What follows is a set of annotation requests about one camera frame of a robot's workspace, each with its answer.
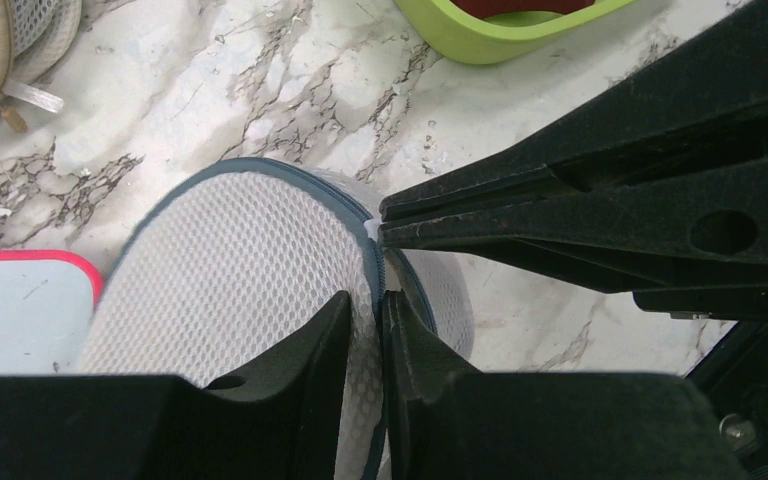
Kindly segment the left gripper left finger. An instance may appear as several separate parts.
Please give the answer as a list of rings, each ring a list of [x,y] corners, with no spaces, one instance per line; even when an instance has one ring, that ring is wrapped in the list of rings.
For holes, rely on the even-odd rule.
[[[206,387],[170,375],[0,377],[0,479],[330,479],[351,299]]]

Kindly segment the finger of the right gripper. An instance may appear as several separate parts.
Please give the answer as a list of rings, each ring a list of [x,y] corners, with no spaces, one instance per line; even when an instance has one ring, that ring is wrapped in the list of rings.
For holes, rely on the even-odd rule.
[[[645,162],[688,139],[768,118],[768,1],[750,1],[525,140],[387,197],[386,221],[540,178],[583,158]]]

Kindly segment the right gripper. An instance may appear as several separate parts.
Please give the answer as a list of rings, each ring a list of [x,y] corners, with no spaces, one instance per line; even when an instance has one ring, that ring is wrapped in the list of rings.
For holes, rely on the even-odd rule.
[[[639,308],[674,319],[733,322],[688,377],[750,478],[768,479],[768,157],[551,198],[400,192],[382,202],[381,220],[385,247],[470,254],[603,293],[641,292]]]

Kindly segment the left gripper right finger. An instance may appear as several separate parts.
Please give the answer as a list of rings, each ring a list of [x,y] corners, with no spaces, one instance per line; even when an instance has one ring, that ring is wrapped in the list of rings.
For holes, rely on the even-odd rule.
[[[651,373],[484,373],[382,302],[396,479],[742,479],[707,399]]]

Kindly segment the grey mesh laundry bag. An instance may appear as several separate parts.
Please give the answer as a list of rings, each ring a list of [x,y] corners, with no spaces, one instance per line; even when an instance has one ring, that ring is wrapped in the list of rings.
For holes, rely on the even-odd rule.
[[[199,172],[126,242],[77,371],[171,373],[204,387],[346,291],[352,333],[335,477],[389,478],[383,294],[416,289],[425,324],[463,357],[475,327],[453,254],[379,246],[381,199],[348,176],[271,159],[237,158]]]

